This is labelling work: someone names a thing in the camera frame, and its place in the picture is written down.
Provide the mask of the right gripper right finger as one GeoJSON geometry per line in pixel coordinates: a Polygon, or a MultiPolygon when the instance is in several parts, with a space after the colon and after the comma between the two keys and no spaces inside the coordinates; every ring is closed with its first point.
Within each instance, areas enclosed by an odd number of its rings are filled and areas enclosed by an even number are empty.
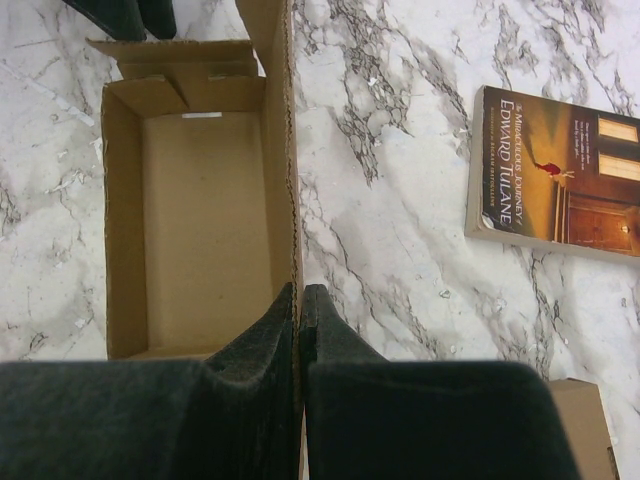
{"type": "Polygon", "coordinates": [[[304,290],[300,353],[312,479],[389,479],[395,390],[385,361],[340,316],[324,285],[304,290]]]}

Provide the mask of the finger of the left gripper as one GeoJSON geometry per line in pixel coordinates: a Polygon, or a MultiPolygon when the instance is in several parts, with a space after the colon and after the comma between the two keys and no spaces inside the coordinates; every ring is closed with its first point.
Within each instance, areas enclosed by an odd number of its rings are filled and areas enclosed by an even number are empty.
{"type": "Polygon", "coordinates": [[[139,0],[138,6],[145,28],[157,39],[171,40],[176,35],[172,0],[139,0]]]}
{"type": "Polygon", "coordinates": [[[64,0],[118,41],[143,41],[145,27],[137,0],[64,0]]]}

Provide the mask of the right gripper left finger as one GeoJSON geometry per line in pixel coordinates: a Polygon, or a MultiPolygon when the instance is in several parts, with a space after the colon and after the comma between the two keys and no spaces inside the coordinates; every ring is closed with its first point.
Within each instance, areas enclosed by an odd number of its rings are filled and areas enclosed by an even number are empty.
{"type": "Polygon", "coordinates": [[[206,361],[204,431],[215,479],[299,477],[293,326],[287,283],[259,320],[206,361]]]}

